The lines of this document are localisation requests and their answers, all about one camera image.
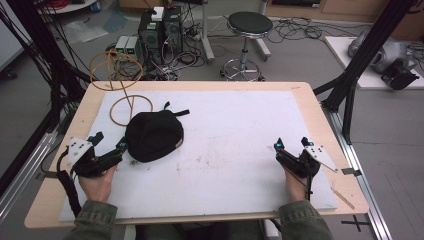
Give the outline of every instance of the hand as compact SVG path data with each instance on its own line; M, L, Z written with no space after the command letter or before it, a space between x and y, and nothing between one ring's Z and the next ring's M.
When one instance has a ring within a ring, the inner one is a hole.
M294 176L292 172L284 168L286 174L286 188L289 194L289 202L298 202L306 199L306 178Z
M84 190L87 200L97 202L107 202L112 190L113 174L118 165L111 167L102 176L86 178L78 176L82 190Z

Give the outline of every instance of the gray floor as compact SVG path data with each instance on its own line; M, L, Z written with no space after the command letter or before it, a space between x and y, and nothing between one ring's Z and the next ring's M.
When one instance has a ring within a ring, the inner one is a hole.
M88 9L78 14L64 14L63 21L90 20L89 27L103 26L112 16L112 8L94 14ZM210 29L223 19L210 20ZM120 35L136 33L138 22L128 21L114 33L87 43L72 45L85 64L104 51ZM349 29L359 33L359 29ZM238 56L242 47L241 38L211 38L216 61L198 68L182 71L180 81L224 81L219 70L224 62ZM330 49L317 40L284 41L267 45L272 56L267 62L251 48L249 58L260 65L267 81L305 81L312 88L335 77L343 68ZM26 140L41 122L49 109L49 89L35 66L26 56L13 64L18 78L1 79L0 132L3 133L0 151L0 173L22 148ZM422 239L424 236L424 135L423 90L366 91L358 90L352 121L352 141L356 153L380 206L393 239ZM325 99L327 93L318 96ZM29 207L41 185L32 180L14 208L0 226L1 239L60 239L69 229L27 229L23 222ZM366 216L357 216L358 221L367 222ZM353 221L353 216L325 217L336 239L374 239L369 226L341 224ZM113 239L122 239L123 227L116 227Z

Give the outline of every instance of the metal stool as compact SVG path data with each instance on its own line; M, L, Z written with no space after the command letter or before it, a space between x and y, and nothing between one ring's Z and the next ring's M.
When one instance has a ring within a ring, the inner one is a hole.
M231 32L245 37L240 58L231 59L222 67L220 74L227 80L265 81L256 63L247 60L247 40L263 38L272 29L272 22L266 16L255 12L237 12L228 17L227 26Z

